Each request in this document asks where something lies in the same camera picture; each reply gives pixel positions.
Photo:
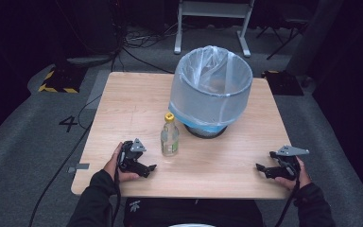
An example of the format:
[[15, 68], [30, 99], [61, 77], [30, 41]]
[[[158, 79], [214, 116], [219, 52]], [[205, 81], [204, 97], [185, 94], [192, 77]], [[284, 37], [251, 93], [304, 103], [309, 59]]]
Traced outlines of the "grey tape strip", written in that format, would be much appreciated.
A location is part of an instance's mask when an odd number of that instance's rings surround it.
[[89, 169], [90, 164], [76, 164], [75, 166], [69, 166], [67, 169], [68, 173], [76, 173], [78, 170]]

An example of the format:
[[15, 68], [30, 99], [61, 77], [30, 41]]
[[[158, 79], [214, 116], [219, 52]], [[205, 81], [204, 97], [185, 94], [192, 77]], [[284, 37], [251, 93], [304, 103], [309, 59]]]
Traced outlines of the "person's torso in black clothing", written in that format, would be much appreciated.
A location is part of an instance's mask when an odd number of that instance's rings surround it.
[[127, 198], [126, 227], [264, 227], [255, 201]]

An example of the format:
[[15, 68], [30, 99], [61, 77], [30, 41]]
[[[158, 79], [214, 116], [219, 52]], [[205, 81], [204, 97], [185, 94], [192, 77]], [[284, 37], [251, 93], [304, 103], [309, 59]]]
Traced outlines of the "white metal stand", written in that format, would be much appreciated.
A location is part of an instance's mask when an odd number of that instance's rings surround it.
[[243, 25], [240, 30], [236, 31], [237, 39], [240, 43], [243, 56], [249, 58], [251, 51], [245, 35], [251, 18], [255, 0], [248, 0], [247, 3], [215, 3], [191, 0], [179, 0], [177, 14], [177, 33], [175, 38], [174, 53], [182, 52], [182, 17], [198, 16], [198, 17], [216, 17], [216, 18], [235, 18], [243, 19]]

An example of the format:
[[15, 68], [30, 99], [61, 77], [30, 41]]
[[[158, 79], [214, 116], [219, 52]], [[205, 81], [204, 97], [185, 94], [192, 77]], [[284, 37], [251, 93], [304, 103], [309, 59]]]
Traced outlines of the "black mesh trash bin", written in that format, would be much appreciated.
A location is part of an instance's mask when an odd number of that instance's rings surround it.
[[184, 126], [188, 132], [190, 132], [192, 135], [202, 138], [202, 139], [213, 139], [218, 136], [220, 136], [225, 130], [226, 127], [222, 128], [220, 131], [206, 131], [198, 128], [191, 128], [187, 125]]

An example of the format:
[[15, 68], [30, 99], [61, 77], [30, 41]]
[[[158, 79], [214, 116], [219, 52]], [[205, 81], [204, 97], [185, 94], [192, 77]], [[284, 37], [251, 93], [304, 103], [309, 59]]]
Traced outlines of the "bin with clear liner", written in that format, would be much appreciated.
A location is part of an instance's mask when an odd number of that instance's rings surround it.
[[245, 111], [251, 67], [233, 52], [205, 46], [184, 55], [172, 81], [169, 111], [184, 125], [219, 132]]

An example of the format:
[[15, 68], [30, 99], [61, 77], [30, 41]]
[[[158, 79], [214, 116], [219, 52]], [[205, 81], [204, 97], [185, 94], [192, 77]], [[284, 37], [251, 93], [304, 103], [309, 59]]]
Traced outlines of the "black yellow striped floor plate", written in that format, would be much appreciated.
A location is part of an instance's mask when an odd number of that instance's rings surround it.
[[68, 68], [53, 67], [45, 76], [39, 92], [79, 93], [87, 71], [87, 68], [76, 66]]

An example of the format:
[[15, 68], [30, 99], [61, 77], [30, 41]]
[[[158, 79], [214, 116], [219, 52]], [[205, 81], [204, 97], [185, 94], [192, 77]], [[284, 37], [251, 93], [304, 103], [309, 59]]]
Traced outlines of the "clear bottle with yellow cap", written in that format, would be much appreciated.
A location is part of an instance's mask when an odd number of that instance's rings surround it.
[[164, 115], [164, 126], [161, 131], [161, 151], [163, 156], [174, 156], [179, 151], [179, 129], [175, 124], [173, 113]]

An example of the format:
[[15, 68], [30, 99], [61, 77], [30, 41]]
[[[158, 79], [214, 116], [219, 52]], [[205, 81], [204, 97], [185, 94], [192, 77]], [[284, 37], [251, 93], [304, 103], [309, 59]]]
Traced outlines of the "person's right hand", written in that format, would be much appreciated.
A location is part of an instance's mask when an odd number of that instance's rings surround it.
[[[301, 170], [300, 176], [297, 181], [298, 181], [299, 188], [303, 188], [304, 186], [312, 183], [312, 181], [305, 169], [304, 162], [299, 157], [296, 157], [296, 159], [300, 165], [300, 170]], [[282, 178], [282, 177], [276, 177], [274, 179], [274, 181], [276, 183], [282, 185], [283, 187], [287, 188], [290, 191], [292, 191], [297, 184], [296, 180], [290, 181], [290, 180]]]

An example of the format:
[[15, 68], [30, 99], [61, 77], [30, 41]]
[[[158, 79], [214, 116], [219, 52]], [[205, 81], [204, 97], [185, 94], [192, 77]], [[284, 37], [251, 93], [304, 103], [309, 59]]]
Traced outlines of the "person's left hand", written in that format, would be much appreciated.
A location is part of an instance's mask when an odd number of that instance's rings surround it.
[[115, 178], [118, 178], [119, 182], [128, 182], [137, 180], [139, 178], [139, 175], [136, 173], [129, 173], [129, 172], [116, 172], [117, 170], [117, 158], [121, 151], [121, 148], [123, 146], [123, 143], [120, 142], [117, 147], [115, 148], [111, 159], [107, 162], [106, 165], [104, 165], [103, 169], [111, 176], [113, 180]]

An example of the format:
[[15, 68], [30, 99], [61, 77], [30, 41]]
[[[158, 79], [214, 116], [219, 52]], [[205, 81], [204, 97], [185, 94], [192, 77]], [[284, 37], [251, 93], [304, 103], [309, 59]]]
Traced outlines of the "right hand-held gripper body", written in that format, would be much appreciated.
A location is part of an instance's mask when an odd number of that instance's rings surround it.
[[284, 145], [277, 151], [271, 151], [269, 155], [278, 162], [279, 166], [276, 170], [282, 170], [284, 172], [283, 178], [293, 181], [300, 175], [301, 171], [296, 157], [308, 153], [308, 149]]

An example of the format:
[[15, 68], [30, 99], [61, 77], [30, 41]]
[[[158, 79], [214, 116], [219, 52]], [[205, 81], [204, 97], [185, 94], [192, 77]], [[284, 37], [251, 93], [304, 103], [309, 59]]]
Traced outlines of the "black tripod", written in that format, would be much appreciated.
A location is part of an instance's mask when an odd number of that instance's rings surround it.
[[281, 17], [276, 23], [271, 26], [265, 26], [257, 35], [260, 38], [267, 31], [271, 31], [281, 43], [279, 47], [273, 50], [267, 59], [270, 60], [273, 56], [278, 54], [286, 45], [292, 42], [298, 35], [303, 34], [309, 24], [308, 19], [298, 18], [284, 18]]

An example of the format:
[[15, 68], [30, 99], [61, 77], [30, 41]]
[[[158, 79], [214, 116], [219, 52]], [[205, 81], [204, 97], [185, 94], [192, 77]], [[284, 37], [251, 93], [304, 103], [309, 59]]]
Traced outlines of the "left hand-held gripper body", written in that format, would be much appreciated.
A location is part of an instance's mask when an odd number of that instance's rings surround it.
[[118, 156], [117, 165], [122, 172], [148, 173], [149, 167], [138, 162], [146, 148], [138, 138], [125, 141]]

